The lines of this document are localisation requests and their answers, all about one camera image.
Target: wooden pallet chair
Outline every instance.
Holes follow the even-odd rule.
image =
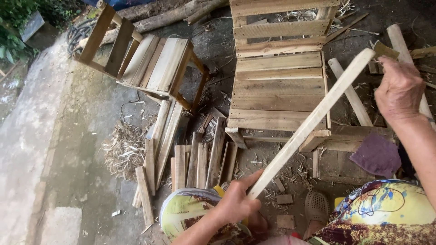
[[[240,128],[296,131],[324,98],[327,77],[321,49],[339,4],[339,0],[230,0],[238,61],[226,132],[239,148],[246,149]],[[252,15],[312,8],[318,9],[315,20],[247,21]],[[284,40],[265,41],[278,37]],[[327,128],[329,113],[315,129]]]
[[[121,18],[103,0],[98,1],[97,7],[102,11],[100,17],[82,53],[74,53],[73,59],[115,79],[121,85],[144,92],[158,102],[171,97],[185,110],[194,112],[210,74],[195,55],[192,43],[181,38],[143,37],[128,19]],[[103,66],[93,59],[111,22],[119,26],[119,32],[109,59]],[[179,93],[188,65],[197,67],[203,74],[192,103]]]

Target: sandpaper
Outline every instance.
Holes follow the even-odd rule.
[[[370,133],[350,160],[367,172],[392,178],[401,167],[397,146],[377,133]]]

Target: concrete ground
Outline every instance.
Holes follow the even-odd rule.
[[[380,35],[351,31],[347,38],[341,35],[325,45],[326,59],[337,57],[344,68],[359,51],[369,47],[370,40],[374,43],[381,40],[390,45],[386,28],[394,23],[400,24],[410,49],[422,48],[425,44],[436,45],[436,11],[429,3],[364,0],[355,5],[357,14],[348,21],[369,12],[369,16],[354,28]],[[225,16],[230,16],[228,7],[214,11],[210,18]],[[193,27],[177,23],[154,33],[162,37],[176,34],[191,38],[198,57],[212,71],[218,70],[216,79],[232,75],[236,60],[231,19],[221,18],[203,26],[200,26],[201,23]],[[121,108],[123,115],[133,115],[127,122],[144,127],[149,116],[158,112],[159,106],[141,93],[71,61],[65,48],[65,37],[61,36],[53,47],[43,51],[34,61],[15,108],[0,128],[0,244],[169,244],[158,224],[141,233],[145,228],[142,209],[131,205],[136,183],[111,176],[104,166],[100,150],[102,141],[111,137],[121,116]],[[99,62],[106,61],[110,48],[110,45],[101,48],[97,54]],[[426,58],[417,63],[434,67],[434,61],[435,58]],[[329,70],[327,73],[329,86],[332,86],[334,76]],[[198,71],[188,68],[182,87],[188,100],[193,99],[199,80]],[[356,91],[371,118],[376,115],[372,91],[380,80],[380,76],[369,76],[365,70],[353,84],[359,85]],[[229,78],[206,86],[205,99],[199,106],[200,115],[190,119],[188,136],[198,128],[211,108],[216,107],[228,115],[229,102],[220,91],[230,94],[232,81]],[[429,105],[435,103],[434,92],[433,89],[426,89]],[[128,103],[138,99],[145,103]],[[146,115],[144,120],[140,117],[142,109]],[[344,96],[332,109],[331,116],[333,120],[357,125],[357,119]],[[245,134],[292,135],[290,132],[257,130],[248,130]],[[238,151],[239,176],[249,175],[262,167],[250,163],[251,160],[269,163],[283,144],[249,142],[248,146],[249,150]],[[284,170],[294,175],[300,164],[310,168],[311,157],[296,154]],[[311,183],[326,193],[331,206],[335,197],[345,196],[354,188],[352,185],[322,181]],[[303,207],[307,189],[303,184],[291,181],[285,181],[285,186],[288,194],[294,194],[294,204],[277,206],[271,199],[277,187],[269,185],[265,194],[260,196],[263,203],[261,213],[271,225],[271,235],[294,231],[277,229],[277,214],[293,214],[295,231],[302,235],[307,227]],[[153,199],[155,217],[169,193],[168,187],[162,187]],[[118,210],[121,210],[121,215],[111,217]]]

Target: chair backrest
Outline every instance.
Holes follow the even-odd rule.
[[[238,58],[321,50],[340,0],[230,0]],[[248,24],[247,16],[318,9],[315,20]],[[254,38],[297,37],[255,42]]]
[[[97,23],[95,24],[82,53],[80,55],[74,53],[73,59],[114,79],[120,80],[127,65],[130,63],[133,54],[138,48],[142,36],[135,30],[135,26],[128,19],[121,19],[115,10],[103,0],[98,1],[97,7],[102,11]],[[115,22],[119,26],[119,31],[115,43],[112,46],[109,59],[106,65],[103,66],[93,61],[93,59],[111,22]],[[131,37],[133,37],[134,40],[129,47]]]

